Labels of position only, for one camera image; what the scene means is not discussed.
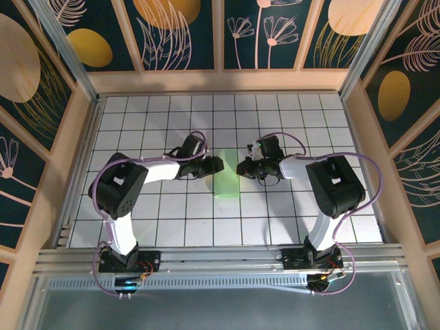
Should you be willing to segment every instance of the flower drawing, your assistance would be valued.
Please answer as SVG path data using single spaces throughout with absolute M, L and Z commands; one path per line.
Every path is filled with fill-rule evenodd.
M 256 22 L 255 69 L 259 68 L 259 36 L 260 36 L 261 13 L 263 12 L 263 8 L 290 6 L 290 5 L 296 5 L 301 2 L 303 2 L 303 0 L 256 0 L 256 3 L 258 4 L 260 9 L 258 11 L 258 19 Z
M 234 17 L 231 17 L 228 19 L 228 27 L 231 31 L 232 38 L 234 38 L 236 62 L 239 66 L 239 69 L 241 69 L 237 39 L 252 36 L 255 34 L 255 30 L 252 29 L 252 24 L 249 21 L 249 17 L 246 17 L 245 19 L 240 17 L 237 20 L 235 20 Z
M 295 43 L 299 39 L 296 30 L 295 18 L 287 19 L 280 17 L 274 24 L 274 17 L 264 19 L 264 30 L 266 33 L 267 44 L 269 45 L 269 55 L 267 57 L 267 68 L 270 69 L 270 56 L 273 46 Z
M 3 136 L 0 136 L 0 180 L 1 179 L 12 179 L 23 186 L 30 188 L 32 190 L 36 190 L 35 187 L 21 181 L 20 179 L 16 178 L 14 176 L 14 166 L 17 162 L 17 156 L 19 154 L 19 143 L 11 139 L 9 141 L 9 144 L 7 143 L 6 139 Z M 20 204 L 31 206 L 31 203 L 28 201 L 25 201 L 21 198 L 18 198 L 16 196 L 13 196 L 11 194 L 8 194 L 7 192 L 4 192 L 0 190 L 0 195 L 4 196 L 6 198 L 9 198 L 13 201 L 16 201 Z M 10 227 L 21 227 L 22 225 L 12 225 L 8 223 L 0 223 L 0 226 L 10 226 Z

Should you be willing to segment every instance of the white grid floor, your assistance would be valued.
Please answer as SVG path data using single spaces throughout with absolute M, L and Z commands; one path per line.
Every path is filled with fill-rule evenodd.
M 239 162 L 248 154 L 247 144 L 275 131 L 295 135 L 309 155 L 355 150 L 337 94 L 107 98 L 67 246 L 91 248 L 106 239 L 102 221 L 86 194 L 96 173 L 116 151 L 129 157 L 155 157 L 182 145 L 190 130 L 206 134 L 214 155 L 218 149 L 236 149 Z M 287 154 L 300 150 L 287 137 L 280 137 L 280 143 Z M 359 162 L 349 161 L 365 186 Z M 300 243 L 318 214 L 307 182 L 282 180 L 264 187 L 240 177 L 240 199 L 216 199 L 212 187 L 212 177 L 145 185 L 132 214 L 140 246 Z M 338 239 L 381 242 L 373 209 L 347 221 Z

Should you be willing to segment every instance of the yellow circle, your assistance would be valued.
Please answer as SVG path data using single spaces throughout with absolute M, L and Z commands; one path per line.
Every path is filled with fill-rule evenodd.
M 13 102 L 27 102 L 39 88 L 40 75 L 34 41 L 16 21 L 0 14 L 0 95 Z
M 392 71 L 385 76 L 379 88 L 379 112 L 389 122 L 398 119 L 410 99 L 411 84 L 400 71 Z
M 105 67 L 113 60 L 109 43 L 89 29 L 77 29 L 67 36 L 81 62 L 91 67 Z
M 382 6 L 383 0 L 331 0 L 329 24 L 343 36 L 366 34 Z
M 133 0 L 133 3 L 140 16 L 150 25 L 160 29 L 171 30 L 178 28 L 179 23 L 172 23 L 170 5 L 185 17 L 190 25 L 200 13 L 200 0 Z

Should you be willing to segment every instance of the translucent green object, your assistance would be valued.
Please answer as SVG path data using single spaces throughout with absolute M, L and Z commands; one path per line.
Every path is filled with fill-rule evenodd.
M 214 174 L 214 196 L 216 198 L 239 198 L 239 176 L 235 173 L 238 164 L 236 149 L 220 149 L 216 152 L 223 160 L 224 169 Z

